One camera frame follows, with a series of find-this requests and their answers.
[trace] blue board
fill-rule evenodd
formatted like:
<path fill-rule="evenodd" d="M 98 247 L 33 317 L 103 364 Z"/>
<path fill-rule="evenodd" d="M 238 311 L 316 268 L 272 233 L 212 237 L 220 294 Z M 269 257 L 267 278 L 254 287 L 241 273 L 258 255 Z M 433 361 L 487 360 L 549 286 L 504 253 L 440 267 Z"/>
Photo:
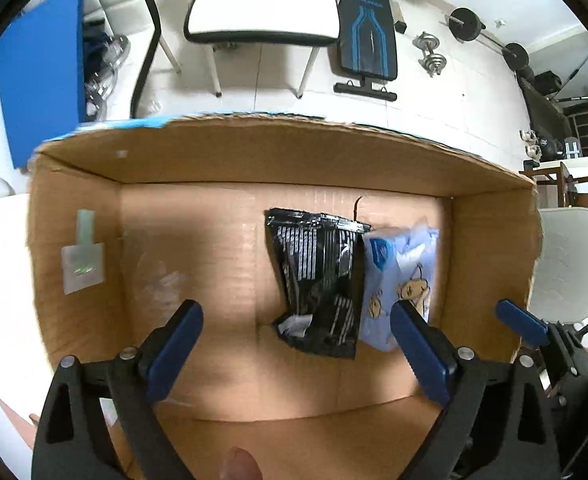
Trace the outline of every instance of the blue board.
<path fill-rule="evenodd" d="M 47 0 L 0 38 L 0 103 L 14 168 L 85 120 L 82 0 Z"/>

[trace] tile grout line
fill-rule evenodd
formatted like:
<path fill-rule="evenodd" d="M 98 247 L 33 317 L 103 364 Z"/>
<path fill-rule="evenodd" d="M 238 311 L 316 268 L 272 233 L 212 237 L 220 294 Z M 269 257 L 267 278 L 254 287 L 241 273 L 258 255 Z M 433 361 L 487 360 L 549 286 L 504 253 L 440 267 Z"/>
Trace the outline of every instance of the tile grout line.
<path fill-rule="evenodd" d="M 253 111 L 256 111 L 256 98 L 258 97 L 258 78 L 261 75 L 261 59 L 263 58 L 263 44 L 258 54 L 258 66 L 256 67 L 256 88 L 254 88 L 254 105 Z"/>

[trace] black snack bag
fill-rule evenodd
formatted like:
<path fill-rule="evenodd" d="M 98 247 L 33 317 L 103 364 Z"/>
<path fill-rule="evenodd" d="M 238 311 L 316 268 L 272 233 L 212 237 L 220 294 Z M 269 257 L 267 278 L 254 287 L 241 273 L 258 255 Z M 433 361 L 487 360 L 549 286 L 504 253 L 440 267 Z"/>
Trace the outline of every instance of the black snack bag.
<path fill-rule="evenodd" d="M 288 345 L 354 359 L 363 288 L 361 234 L 371 228 L 325 213 L 273 208 L 273 242 L 288 309 L 273 325 Z"/>

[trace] blue gripper pad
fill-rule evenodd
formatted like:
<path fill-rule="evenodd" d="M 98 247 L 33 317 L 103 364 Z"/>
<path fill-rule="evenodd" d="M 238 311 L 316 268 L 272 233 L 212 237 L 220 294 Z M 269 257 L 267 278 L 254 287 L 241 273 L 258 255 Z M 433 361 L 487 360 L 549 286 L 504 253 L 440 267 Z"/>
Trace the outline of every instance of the blue gripper pad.
<path fill-rule="evenodd" d="M 533 348 L 549 343 L 548 326 L 538 317 L 521 310 L 510 300 L 496 303 L 496 317 L 519 334 Z"/>
<path fill-rule="evenodd" d="M 165 328 L 171 335 L 147 369 L 147 400 L 153 404 L 166 399 L 191 349 L 203 330 L 203 309 L 195 301 L 185 301 Z"/>
<path fill-rule="evenodd" d="M 389 324 L 426 397 L 445 407 L 450 402 L 450 370 L 428 339 L 429 331 L 434 329 L 408 301 L 394 303 Z"/>

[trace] plastic bag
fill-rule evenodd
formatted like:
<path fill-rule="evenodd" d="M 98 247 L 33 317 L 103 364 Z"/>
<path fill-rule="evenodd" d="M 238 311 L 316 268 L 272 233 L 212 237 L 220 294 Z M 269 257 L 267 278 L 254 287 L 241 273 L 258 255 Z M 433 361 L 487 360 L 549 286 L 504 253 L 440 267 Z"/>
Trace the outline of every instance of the plastic bag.
<path fill-rule="evenodd" d="M 279 208 L 267 211 L 265 223 L 287 295 L 287 312 L 273 323 L 278 336 L 304 352 L 353 359 L 362 298 L 359 241 L 370 226 Z"/>
<path fill-rule="evenodd" d="M 398 346 L 389 326 L 392 305 L 409 300 L 424 320 L 429 318 L 430 283 L 436 263 L 437 229 L 385 228 L 363 235 L 365 285 L 360 339 L 382 351 Z"/>

